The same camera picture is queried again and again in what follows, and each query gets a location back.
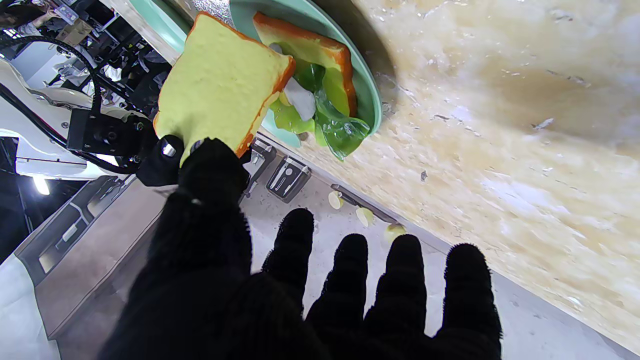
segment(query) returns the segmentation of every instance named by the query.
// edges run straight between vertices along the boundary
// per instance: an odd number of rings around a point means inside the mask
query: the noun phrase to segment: glove finger
[[[174,135],[164,136],[142,161],[136,176],[145,186],[177,184],[183,152],[184,144],[180,138]]]
[[[342,239],[322,294],[307,314],[307,322],[315,329],[360,327],[367,296],[367,253],[364,236],[350,234]]]
[[[471,244],[454,246],[447,256],[444,278],[442,330],[473,330],[499,342],[502,327],[493,303],[491,273],[482,252]]]
[[[399,236],[389,250],[387,271],[378,281],[365,330],[372,336],[424,334],[426,302],[420,241],[413,235]]]
[[[309,210],[292,210],[282,220],[273,250],[262,265],[262,271],[280,283],[300,312],[307,283],[313,232],[314,216]]]

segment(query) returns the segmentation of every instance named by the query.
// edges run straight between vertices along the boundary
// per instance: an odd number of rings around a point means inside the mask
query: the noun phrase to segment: black cable
[[[67,43],[64,43],[60,40],[56,40],[54,38],[32,36],[32,37],[20,37],[20,38],[13,38],[5,41],[0,41],[0,50],[7,47],[11,47],[11,46],[28,44],[30,42],[48,42],[50,44],[58,45],[62,47],[64,50],[72,53],[78,60],[80,60],[84,64],[84,66],[89,71],[89,76],[93,81],[93,101],[91,103],[91,111],[89,112],[90,114],[89,119],[94,119],[95,117],[99,116],[100,105],[102,103],[102,96],[100,94],[98,74],[96,73],[95,69],[91,66],[91,63],[89,62],[89,60],[87,60],[84,57],[84,55],[82,55],[82,53],[80,53],[71,45],[68,45]],[[64,139],[60,134],[55,132],[51,127],[49,127],[49,125],[44,120],[42,120],[38,116],[38,114],[33,112],[31,109],[29,109],[29,107],[26,106],[22,101],[20,101],[20,99],[17,96],[15,96],[11,92],[11,90],[9,90],[6,86],[2,84],[0,84],[0,97],[2,97],[4,100],[9,102],[9,104],[13,105],[14,108],[16,108],[24,116],[26,116],[27,119],[29,119],[37,128],[39,128],[39,130],[45,133],[52,141],[62,146],[63,149],[67,149],[67,140]],[[80,151],[75,151],[71,149],[67,149],[67,151],[78,156],[79,158],[82,158],[86,161],[89,161],[97,165],[100,168],[103,168],[104,170],[114,172],[116,174],[133,174],[136,172],[136,169],[133,167],[132,168],[119,167],[108,161],[104,161],[98,158],[96,155],[90,154],[88,152],[80,152]]]

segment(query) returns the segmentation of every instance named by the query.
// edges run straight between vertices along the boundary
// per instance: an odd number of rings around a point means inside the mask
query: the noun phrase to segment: lettuce
[[[320,146],[329,146],[332,154],[344,161],[360,146],[371,127],[363,120],[349,117],[335,108],[323,86],[325,74],[324,67],[296,59],[293,77],[304,89],[314,93],[316,99],[316,114],[312,120],[303,121],[293,106],[284,106],[280,100],[276,100],[270,108],[279,129],[294,134],[314,132]]]

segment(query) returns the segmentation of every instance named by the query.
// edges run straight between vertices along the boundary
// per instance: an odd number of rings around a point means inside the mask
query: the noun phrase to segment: white food piece
[[[398,236],[404,234],[406,234],[406,229],[404,228],[404,226],[400,224],[390,224],[385,229],[385,241],[387,243],[392,243]]]
[[[344,200],[342,200],[342,194],[340,192],[330,192],[329,193],[329,205],[332,208],[338,210],[344,204]]]
[[[282,54],[282,48],[274,43],[269,45],[271,50]],[[287,100],[298,112],[303,121],[309,121],[316,113],[316,98],[310,91],[305,90],[298,82],[291,78],[284,86],[284,94]]]
[[[373,224],[373,213],[371,210],[367,208],[358,208],[356,210],[356,215],[364,227],[369,227],[369,225]]]

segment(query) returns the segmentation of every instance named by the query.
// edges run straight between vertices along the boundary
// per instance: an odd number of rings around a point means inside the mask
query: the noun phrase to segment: floor
[[[272,172],[270,169],[266,171],[267,174]],[[267,178],[263,176],[259,181],[266,181]],[[250,198],[241,204],[253,236],[252,267],[254,271],[258,271],[262,266],[273,246],[281,219],[291,209],[307,208],[315,216],[316,231],[303,299],[305,309],[318,298],[324,278],[333,265],[333,252],[342,237],[349,233],[363,234],[369,242],[368,308],[374,300],[378,278],[384,271],[390,247],[383,239],[383,232],[388,224],[376,219],[372,226],[364,227],[355,215],[356,208],[346,203],[340,210],[334,210],[328,203],[330,191],[327,184],[312,177],[296,198],[290,204],[285,204],[269,193],[264,183],[256,186]],[[422,255],[426,265],[428,291],[425,332],[433,335],[442,321],[445,285],[442,276],[446,255],[437,250],[442,248],[442,244],[434,243],[431,235],[420,229],[411,230],[423,242]],[[506,278],[494,274],[493,286],[504,329],[503,359],[639,359]]]

